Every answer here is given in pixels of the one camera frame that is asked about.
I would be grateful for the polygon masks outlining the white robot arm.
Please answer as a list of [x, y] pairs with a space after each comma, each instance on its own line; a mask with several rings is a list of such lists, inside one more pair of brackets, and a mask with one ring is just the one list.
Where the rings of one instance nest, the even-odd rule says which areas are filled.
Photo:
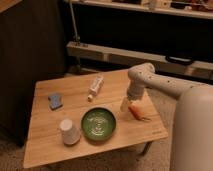
[[158, 75], [151, 63], [127, 73], [129, 102], [141, 99], [146, 87], [177, 99], [170, 171], [213, 171], [213, 85]]

